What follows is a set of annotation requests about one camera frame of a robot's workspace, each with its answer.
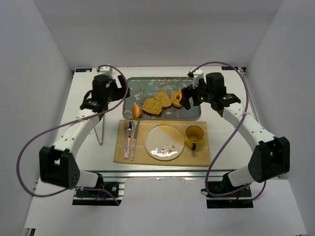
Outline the metal serving tongs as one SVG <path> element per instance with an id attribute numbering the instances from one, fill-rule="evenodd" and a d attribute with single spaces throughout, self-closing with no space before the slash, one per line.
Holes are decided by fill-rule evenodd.
<path id="1" fill-rule="evenodd" d="M 105 118 L 103 116 L 99 124 L 94 127 L 96 140 L 100 146 L 103 145 L 103 141 L 104 141 L 104 128 L 105 128 Z"/>

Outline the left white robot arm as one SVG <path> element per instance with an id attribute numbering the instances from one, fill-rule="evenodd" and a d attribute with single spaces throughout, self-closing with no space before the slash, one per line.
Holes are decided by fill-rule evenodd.
<path id="1" fill-rule="evenodd" d="M 76 123 L 70 125 L 50 147 L 42 147 L 39 152 L 42 182 L 67 189 L 101 187 L 100 174 L 80 170 L 75 158 L 89 133 L 102 120 L 109 103 L 129 97 L 125 77 L 119 75 L 118 80 L 120 88 L 108 73 L 94 76 L 92 89 L 83 98 Z"/>

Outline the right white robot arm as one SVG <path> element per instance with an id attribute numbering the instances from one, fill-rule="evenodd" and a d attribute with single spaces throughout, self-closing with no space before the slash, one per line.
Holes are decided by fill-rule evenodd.
<path id="1" fill-rule="evenodd" d="M 223 185 L 228 191 L 289 172 L 289 140 L 276 137 L 247 113 L 241 100 L 235 94 L 227 93 L 221 73 L 205 75 L 198 69 L 190 71 L 188 76 L 193 82 L 181 90 L 180 104 L 189 110 L 191 106 L 209 103 L 214 111 L 234 126 L 252 150 L 248 165 L 223 176 Z"/>

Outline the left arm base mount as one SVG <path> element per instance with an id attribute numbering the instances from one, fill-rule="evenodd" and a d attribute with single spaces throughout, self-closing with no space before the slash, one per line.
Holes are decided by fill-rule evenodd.
<path id="1" fill-rule="evenodd" d="M 102 190 L 76 189 L 72 204 L 74 206 L 118 206 L 125 189 L 125 178 L 103 177 L 103 185 L 98 186 Z"/>

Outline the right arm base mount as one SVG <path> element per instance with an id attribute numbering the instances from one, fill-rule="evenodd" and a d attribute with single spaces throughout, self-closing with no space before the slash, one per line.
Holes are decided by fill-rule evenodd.
<path id="1" fill-rule="evenodd" d="M 220 181 L 208 182 L 208 188 L 214 194 L 223 194 L 226 192 Z M 232 195 L 223 197 L 211 196 L 205 189 L 201 189 L 201 193 L 206 195 L 207 209 L 253 208 L 252 192 L 250 187 Z"/>

